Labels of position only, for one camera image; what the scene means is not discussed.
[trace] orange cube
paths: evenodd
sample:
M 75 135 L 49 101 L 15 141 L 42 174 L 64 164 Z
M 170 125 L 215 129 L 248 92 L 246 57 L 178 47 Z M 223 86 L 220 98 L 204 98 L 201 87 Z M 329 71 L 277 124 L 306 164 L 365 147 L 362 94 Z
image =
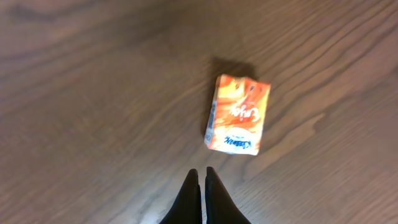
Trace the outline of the orange cube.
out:
M 247 77 L 218 77 L 205 134 L 207 147 L 257 155 L 270 88 Z

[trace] brown wood tabletop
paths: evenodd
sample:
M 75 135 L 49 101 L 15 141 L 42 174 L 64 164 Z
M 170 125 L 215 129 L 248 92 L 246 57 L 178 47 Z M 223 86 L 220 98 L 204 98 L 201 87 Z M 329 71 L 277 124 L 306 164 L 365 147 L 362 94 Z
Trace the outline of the brown wood tabletop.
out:
M 221 73 L 272 83 L 258 156 L 203 143 Z M 396 0 L 0 1 L 0 223 L 158 223 L 207 166 L 252 223 L 398 223 L 397 133 Z

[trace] small orange box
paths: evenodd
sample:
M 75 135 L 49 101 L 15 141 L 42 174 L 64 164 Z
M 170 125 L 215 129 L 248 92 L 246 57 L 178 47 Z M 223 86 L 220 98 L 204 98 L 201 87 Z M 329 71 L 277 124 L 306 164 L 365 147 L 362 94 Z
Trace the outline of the small orange box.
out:
M 271 86 L 221 75 L 216 82 L 205 134 L 209 149 L 257 155 Z

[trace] orange block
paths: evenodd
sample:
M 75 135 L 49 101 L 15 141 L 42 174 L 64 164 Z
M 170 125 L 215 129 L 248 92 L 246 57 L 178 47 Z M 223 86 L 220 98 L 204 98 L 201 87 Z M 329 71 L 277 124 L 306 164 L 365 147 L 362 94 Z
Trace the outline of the orange block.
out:
M 218 77 L 205 134 L 209 149 L 257 155 L 271 86 L 250 78 Z

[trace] dark wood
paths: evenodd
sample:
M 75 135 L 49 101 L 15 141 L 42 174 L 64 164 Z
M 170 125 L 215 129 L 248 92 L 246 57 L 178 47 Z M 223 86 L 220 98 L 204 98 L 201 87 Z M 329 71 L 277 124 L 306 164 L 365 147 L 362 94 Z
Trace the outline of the dark wood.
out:
M 206 166 L 253 223 L 398 223 L 397 9 L 1 1 L 0 223 L 157 223 Z M 256 157 L 203 143 L 221 72 L 272 83 Z

